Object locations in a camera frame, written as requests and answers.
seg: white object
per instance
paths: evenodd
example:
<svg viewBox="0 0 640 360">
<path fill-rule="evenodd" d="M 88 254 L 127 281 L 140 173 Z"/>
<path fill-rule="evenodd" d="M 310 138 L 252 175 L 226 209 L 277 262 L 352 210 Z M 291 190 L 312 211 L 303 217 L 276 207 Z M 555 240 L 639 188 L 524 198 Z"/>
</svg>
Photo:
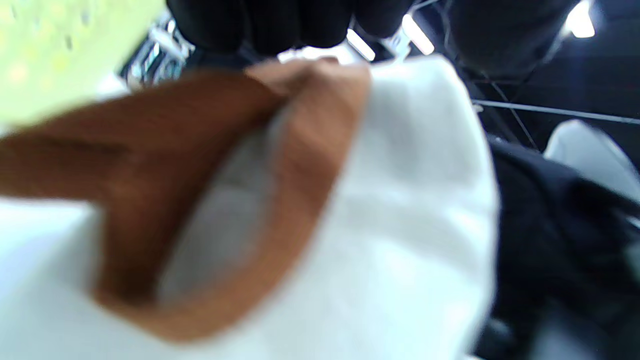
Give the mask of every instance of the white object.
<svg viewBox="0 0 640 360">
<path fill-rule="evenodd" d="M 347 41 L 351 44 L 365 59 L 373 61 L 376 53 L 371 49 L 361 37 L 352 29 L 347 30 Z"/>
<path fill-rule="evenodd" d="M 566 19 L 566 27 L 571 30 L 577 38 L 590 38 L 596 35 L 591 17 L 589 17 L 590 8 L 591 1 L 582 0 L 573 8 Z"/>
<path fill-rule="evenodd" d="M 402 18 L 402 29 L 407 34 L 407 36 L 409 36 L 415 46 L 418 47 L 420 51 L 422 51 L 423 54 L 429 55 L 433 53 L 435 47 L 433 46 L 427 35 L 422 32 L 420 26 L 415 23 L 411 15 L 406 14 Z"/>
<path fill-rule="evenodd" d="M 260 216 L 277 131 L 248 138 L 202 197 L 162 296 L 215 277 L 218 252 L 234 259 L 228 268 L 251 251 L 237 239 Z M 492 301 L 497 202 L 484 132 L 454 68 L 440 56 L 383 64 L 308 249 L 239 323 L 178 346 L 100 308 L 89 290 L 101 215 L 86 210 L 0 299 L 0 359 L 462 359 Z"/>
<path fill-rule="evenodd" d="M 640 204 L 640 176 L 631 160 L 608 135 L 580 120 L 556 127 L 544 157 Z"/>
<path fill-rule="evenodd" d="M 392 37 L 384 38 L 380 42 L 396 57 L 396 61 L 403 61 L 411 52 L 411 39 L 402 26 Z"/>
<path fill-rule="evenodd" d="M 316 60 L 318 58 L 333 56 L 343 65 L 358 63 L 364 59 L 347 43 L 336 45 L 329 49 L 320 49 L 317 47 L 306 46 L 300 50 L 287 50 L 278 54 L 278 60 L 285 63 L 293 59 L 309 59 Z"/>
</svg>

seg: black glove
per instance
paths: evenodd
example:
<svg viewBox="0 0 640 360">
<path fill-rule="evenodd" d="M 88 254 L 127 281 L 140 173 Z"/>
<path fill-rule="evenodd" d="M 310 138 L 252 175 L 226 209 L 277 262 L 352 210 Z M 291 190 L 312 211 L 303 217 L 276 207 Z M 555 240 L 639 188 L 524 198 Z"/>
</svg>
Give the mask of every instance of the black glove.
<svg viewBox="0 0 640 360">
<path fill-rule="evenodd" d="M 167 0 L 180 32 L 197 47 L 233 53 L 249 40 L 274 56 L 298 45 L 341 43 L 351 18 L 368 34 L 393 35 L 413 0 Z"/>
</svg>

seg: metal rod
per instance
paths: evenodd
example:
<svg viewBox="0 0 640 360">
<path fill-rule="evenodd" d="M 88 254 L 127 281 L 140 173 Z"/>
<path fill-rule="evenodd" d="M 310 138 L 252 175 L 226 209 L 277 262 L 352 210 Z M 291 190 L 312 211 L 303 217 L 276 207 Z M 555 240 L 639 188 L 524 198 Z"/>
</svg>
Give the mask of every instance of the metal rod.
<svg viewBox="0 0 640 360">
<path fill-rule="evenodd" d="M 612 122 L 621 122 L 624 124 L 640 125 L 640 120 L 634 119 L 632 117 L 620 117 L 620 116 L 614 116 L 614 115 L 586 113 L 583 111 L 546 108 L 544 106 L 510 104 L 508 102 L 500 102 L 500 101 L 472 100 L 472 103 L 482 105 L 482 106 L 489 106 L 493 108 L 534 111 L 538 113 L 549 113 L 549 114 L 566 115 L 569 117 L 577 117 L 577 118 L 584 118 L 584 119 L 604 120 L 604 121 L 612 121 Z"/>
</svg>

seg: white cloth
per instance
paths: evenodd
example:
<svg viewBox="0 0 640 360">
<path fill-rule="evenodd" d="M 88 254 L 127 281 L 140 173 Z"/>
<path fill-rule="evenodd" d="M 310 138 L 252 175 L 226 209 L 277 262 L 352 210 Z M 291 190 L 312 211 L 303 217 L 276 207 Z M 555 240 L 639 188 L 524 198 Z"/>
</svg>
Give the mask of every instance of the white cloth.
<svg viewBox="0 0 640 360">
<path fill-rule="evenodd" d="M 47 259 L 0 299 L 0 358 L 463 358 L 493 296 L 498 196 L 484 133 L 443 58 L 372 73 L 367 115 L 308 249 L 240 322 L 174 345 L 105 312 L 88 293 L 101 216 L 86 208 Z M 250 244 L 234 240 L 250 238 L 246 224 L 260 215 L 273 131 L 240 146 L 216 191 L 203 197 L 163 296 L 250 256 Z M 0 224 L 5 234 L 11 224 Z M 225 256 L 215 257 L 218 251 Z"/>
</svg>

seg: brown paper lining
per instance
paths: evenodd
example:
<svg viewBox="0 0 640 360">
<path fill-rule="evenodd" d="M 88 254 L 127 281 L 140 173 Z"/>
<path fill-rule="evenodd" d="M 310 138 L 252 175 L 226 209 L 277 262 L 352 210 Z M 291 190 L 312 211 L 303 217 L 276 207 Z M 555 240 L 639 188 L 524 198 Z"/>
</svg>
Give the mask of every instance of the brown paper lining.
<svg viewBox="0 0 640 360">
<path fill-rule="evenodd" d="M 0 193 L 94 200 L 106 209 L 96 299 L 172 341 L 237 322 L 307 246 L 368 98 L 364 67 L 269 63 L 210 73 L 62 115 L 0 142 Z M 288 103 L 258 251 L 220 283 L 159 307 L 175 237 L 228 152 Z"/>
</svg>

